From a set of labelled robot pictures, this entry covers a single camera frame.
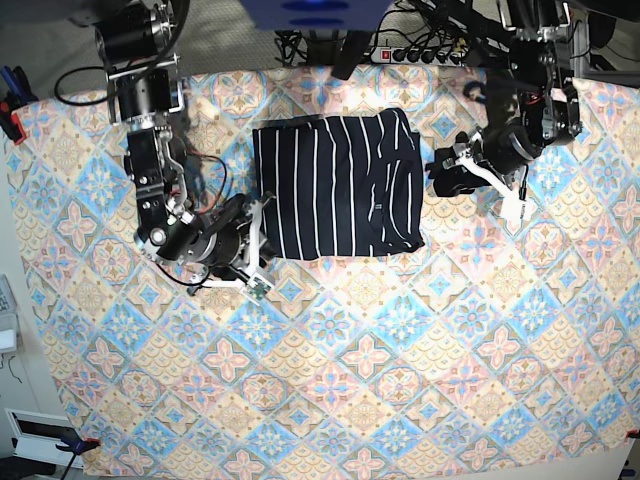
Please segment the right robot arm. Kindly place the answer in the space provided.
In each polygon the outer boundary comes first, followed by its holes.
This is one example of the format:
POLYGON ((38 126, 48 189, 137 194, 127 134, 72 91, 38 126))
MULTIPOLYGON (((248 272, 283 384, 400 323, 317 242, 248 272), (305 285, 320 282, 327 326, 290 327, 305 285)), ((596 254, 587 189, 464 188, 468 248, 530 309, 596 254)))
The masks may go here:
POLYGON ((173 46, 186 12, 168 1, 151 7, 127 1, 95 25, 112 96, 109 117, 127 129, 124 167, 138 212, 134 240, 162 270, 202 266, 190 287, 256 284, 265 280, 263 268, 272 256, 261 231, 271 195, 249 201, 236 194, 196 209, 187 189, 187 148, 170 123, 184 108, 182 83, 170 69, 178 62, 173 46))

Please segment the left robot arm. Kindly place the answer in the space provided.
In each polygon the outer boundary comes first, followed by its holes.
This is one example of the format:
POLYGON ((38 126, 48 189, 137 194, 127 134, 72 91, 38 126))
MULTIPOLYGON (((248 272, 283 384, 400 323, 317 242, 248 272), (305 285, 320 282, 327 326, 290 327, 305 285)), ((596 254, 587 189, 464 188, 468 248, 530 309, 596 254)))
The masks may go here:
POLYGON ((469 195, 492 186, 527 197, 530 167, 549 146, 566 145, 582 131, 570 65, 570 12, 557 1, 508 1, 501 14, 508 50, 490 54, 474 30, 473 49, 487 68, 464 96, 484 106, 488 123, 456 135, 425 167, 439 197, 469 195))

